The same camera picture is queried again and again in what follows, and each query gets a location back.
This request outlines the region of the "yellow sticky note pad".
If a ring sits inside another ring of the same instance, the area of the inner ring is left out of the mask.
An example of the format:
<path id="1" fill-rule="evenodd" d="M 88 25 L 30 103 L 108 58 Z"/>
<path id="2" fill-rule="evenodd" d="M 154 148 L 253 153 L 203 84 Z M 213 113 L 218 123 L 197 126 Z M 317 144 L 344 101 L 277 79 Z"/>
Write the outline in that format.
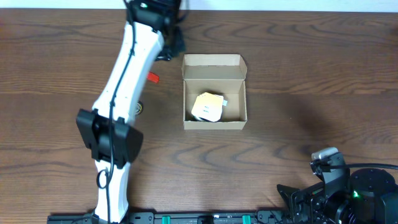
<path id="1" fill-rule="evenodd" d="M 217 122 L 221 119 L 223 107 L 227 104 L 228 101 L 224 96 L 204 92 L 197 96 L 191 114 L 204 121 Z"/>

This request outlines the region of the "cardboard box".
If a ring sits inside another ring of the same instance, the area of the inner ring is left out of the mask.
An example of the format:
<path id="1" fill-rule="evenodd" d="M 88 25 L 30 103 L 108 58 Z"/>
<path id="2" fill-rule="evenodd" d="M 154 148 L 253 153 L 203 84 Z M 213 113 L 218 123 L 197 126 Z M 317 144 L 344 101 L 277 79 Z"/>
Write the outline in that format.
<path id="1" fill-rule="evenodd" d="M 246 74 L 239 54 L 186 54 L 182 62 L 183 128 L 185 130 L 242 130 L 248 121 Z M 216 122 L 192 115 L 196 98 L 205 93 L 222 96 L 225 104 Z"/>

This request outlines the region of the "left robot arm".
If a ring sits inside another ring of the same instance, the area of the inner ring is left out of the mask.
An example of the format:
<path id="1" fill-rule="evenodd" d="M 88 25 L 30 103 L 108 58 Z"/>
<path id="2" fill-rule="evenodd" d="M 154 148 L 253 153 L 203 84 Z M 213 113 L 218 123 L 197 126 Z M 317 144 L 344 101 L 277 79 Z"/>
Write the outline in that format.
<path id="1" fill-rule="evenodd" d="M 143 134 L 134 128 L 137 104 L 153 63 L 169 61 L 183 49 L 179 0 L 125 1 L 123 41 L 104 90 L 91 110 L 80 109 L 76 124 L 98 174 L 98 203 L 80 222 L 129 221 L 129 170 Z"/>

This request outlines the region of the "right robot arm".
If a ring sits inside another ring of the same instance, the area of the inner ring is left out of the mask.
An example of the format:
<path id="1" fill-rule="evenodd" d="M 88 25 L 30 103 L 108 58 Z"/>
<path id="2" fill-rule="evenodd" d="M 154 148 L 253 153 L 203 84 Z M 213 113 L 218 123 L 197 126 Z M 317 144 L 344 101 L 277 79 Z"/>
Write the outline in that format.
<path id="1" fill-rule="evenodd" d="M 306 189 L 277 185 L 288 223 L 397 223 L 397 182 L 389 164 L 347 164 L 337 148 L 312 154 L 320 182 Z"/>

